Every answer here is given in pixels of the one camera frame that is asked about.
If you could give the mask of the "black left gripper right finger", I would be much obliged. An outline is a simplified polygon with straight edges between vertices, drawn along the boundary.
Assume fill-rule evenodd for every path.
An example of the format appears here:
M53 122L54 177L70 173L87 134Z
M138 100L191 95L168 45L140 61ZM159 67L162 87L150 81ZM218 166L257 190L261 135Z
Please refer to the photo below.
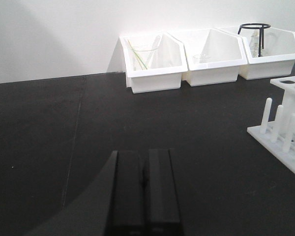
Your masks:
M150 149L146 164L145 220L148 236L182 236L175 178L168 149Z

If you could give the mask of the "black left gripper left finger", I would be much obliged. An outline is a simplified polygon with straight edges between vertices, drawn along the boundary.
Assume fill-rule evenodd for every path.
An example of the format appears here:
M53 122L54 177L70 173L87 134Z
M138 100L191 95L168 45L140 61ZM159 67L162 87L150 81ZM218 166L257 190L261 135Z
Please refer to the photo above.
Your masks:
M29 236L142 236L142 168L135 151L113 151L86 190Z

